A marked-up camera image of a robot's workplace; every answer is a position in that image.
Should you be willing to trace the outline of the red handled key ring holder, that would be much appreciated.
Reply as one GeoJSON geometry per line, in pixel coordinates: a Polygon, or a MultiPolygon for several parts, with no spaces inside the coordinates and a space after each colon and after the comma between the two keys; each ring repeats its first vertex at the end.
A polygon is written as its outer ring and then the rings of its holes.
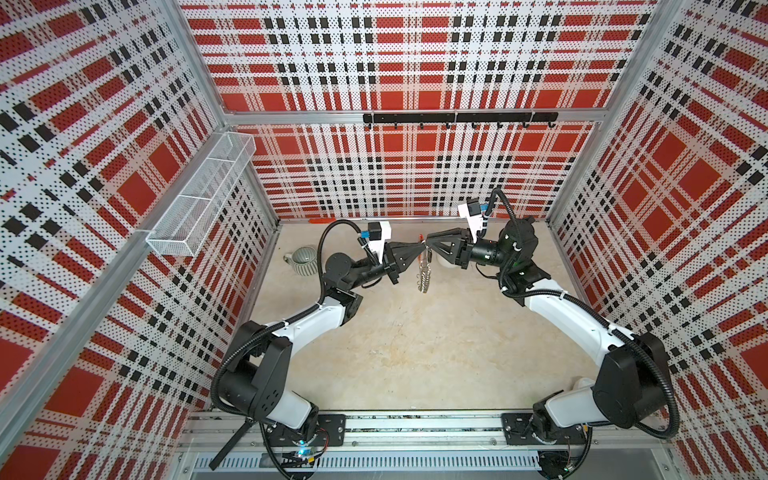
{"type": "Polygon", "coordinates": [[[431,281],[431,260],[432,251],[427,245],[424,245],[424,250],[418,256],[417,276],[417,289],[422,294],[426,294],[429,290],[431,281]]]}

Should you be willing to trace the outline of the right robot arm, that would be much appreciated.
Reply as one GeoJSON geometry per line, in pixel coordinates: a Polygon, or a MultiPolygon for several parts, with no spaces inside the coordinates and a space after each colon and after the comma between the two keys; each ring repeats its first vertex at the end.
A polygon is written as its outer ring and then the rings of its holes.
{"type": "Polygon", "coordinates": [[[454,228],[428,235],[426,244],[461,268],[470,263],[497,268],[502,295],[549,321],[598,366],[596,379],[582,379],[571,390],[534,404],[531,431],[540,442],[553,444],[577,425],[637,428],[662,440],[679,432],[681,417],[663,342],[608,321],[538,267],[532,220],[509,220],[495,240],[454,228]]]}

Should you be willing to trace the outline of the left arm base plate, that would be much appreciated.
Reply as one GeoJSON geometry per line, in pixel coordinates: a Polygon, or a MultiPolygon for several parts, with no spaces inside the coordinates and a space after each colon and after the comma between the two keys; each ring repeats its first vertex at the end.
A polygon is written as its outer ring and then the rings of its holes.
{"type": "Polygon", "coordinates": [[[347,416],[344,414],[311,414],[299,429],[291,429],[283,424],[265,427],[267,440],[273,447],[337,447],[345,439],[347,416]]]}

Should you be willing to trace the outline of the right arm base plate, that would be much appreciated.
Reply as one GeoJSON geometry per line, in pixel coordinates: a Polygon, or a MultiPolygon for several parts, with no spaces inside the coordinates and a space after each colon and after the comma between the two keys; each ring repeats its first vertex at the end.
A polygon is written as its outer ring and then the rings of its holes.
{"type": "Polygon", "coordinates": [[[531,411],[503,413],[502,432],[506,443],[513,446],[581,446],[585,432],[578,426],[558,427],[531,411]]]}

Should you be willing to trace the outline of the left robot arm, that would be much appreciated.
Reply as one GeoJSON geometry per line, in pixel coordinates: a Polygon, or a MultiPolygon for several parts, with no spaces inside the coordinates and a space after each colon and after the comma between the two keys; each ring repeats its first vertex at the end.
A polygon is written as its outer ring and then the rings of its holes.
{"type": "Polygon", "coordinates": [[[323,299],[278,322],[249,321],[235,333],[210,389],[215,408],[253,422],[280,424],[305,439],[317,430],[318,407],[286,388],[290,361],[327,332],[348,323],[363,297],[354,290],[384,277],[391,283],[426,249],[423,242],[385,242],[383,251],[354,260],[337,252],[321,277],[323,299]]]}

